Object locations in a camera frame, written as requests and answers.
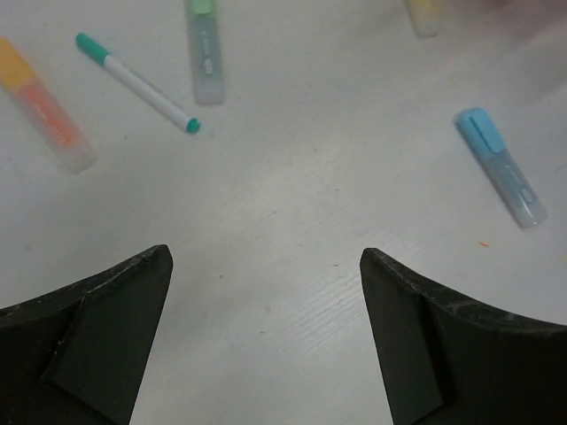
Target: yellow highlighter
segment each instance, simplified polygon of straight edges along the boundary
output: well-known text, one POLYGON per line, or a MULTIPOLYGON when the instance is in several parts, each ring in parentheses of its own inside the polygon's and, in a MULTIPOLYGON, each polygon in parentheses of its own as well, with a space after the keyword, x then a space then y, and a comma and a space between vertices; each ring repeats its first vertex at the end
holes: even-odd
POLYGON ((4 38, 0 38, 0 81, 69 170, 79 173, 98 159, 81 130, 4 38))
POLYGON ((429 38, 439 34, 441 13, 435 0, 406 0, 406 6, 419 37, 429 38))

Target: marker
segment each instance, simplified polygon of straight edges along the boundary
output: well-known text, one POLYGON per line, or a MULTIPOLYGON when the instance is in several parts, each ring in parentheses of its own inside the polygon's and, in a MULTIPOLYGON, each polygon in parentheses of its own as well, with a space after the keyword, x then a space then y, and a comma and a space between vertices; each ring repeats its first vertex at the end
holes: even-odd
POLYGON ((95 42, 84 33, 79 33, 75 40, 77 41, 77 46, 83 53, 101 65, 116 80, 132 90, 144 100, 145 103, 149 104, 164 117, 176 124, 181 130, 192 135, 198 132, 201 124, 197 119, 191 118, 181 106, 169 100, 140 75, 126 68, 105 47, 95 42))
POLYGON ((69 170, 79 173, 97 161, 97 153, 81 130, 4 38, 0 38, 0 82, 69 170))
POLYGON ((441 13, 436 0, 406 0, 409 17, 421 38, 434 37, 441 30, 441 13))
POLYGON ((221 39, 214 0, 185 0, 189 20, 191 75, 195 102, 202 105, 224 102, 221 39))
POLYGON ((456 126, 518 224, 533 228, 546 219, 545 208, 509 154, 488 112, 481 108, 465 111, 456 126))

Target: orange cap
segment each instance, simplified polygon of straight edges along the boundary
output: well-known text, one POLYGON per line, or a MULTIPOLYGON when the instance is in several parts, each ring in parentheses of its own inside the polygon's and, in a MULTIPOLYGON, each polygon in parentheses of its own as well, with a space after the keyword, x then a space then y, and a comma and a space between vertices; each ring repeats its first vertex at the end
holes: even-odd
POLYGON ((9 91, 36 78, 26 60, 5 38, 0 38, 0 81, 9 91))

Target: orange highlighter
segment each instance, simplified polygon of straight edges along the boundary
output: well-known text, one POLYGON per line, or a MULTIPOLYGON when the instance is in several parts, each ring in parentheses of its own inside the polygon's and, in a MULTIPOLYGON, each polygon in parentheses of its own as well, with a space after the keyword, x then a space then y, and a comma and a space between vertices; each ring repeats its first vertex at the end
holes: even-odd
POLYGON ((0 81, 69 170, 79 173, 98 159, 79 128, 4 38, 0 38, 0 81))

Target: table surface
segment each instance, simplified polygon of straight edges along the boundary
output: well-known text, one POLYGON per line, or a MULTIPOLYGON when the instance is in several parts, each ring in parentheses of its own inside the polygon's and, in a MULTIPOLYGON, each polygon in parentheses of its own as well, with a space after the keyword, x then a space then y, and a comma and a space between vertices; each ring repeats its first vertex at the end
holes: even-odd
POLYGON ((193 104, 182 0, 9 0, 0 28, 100 154, 65 173, 0 96, 0 300, 166 243, 132 424, 391 423, 358 261, 377 247, 567 323, 567 2, 220 1, 224 106, 193 104), (204 122, 195 137, 74 47, 85 31, 204 122), (487 108, 549 212, 517 227, 452 125, 487 108))

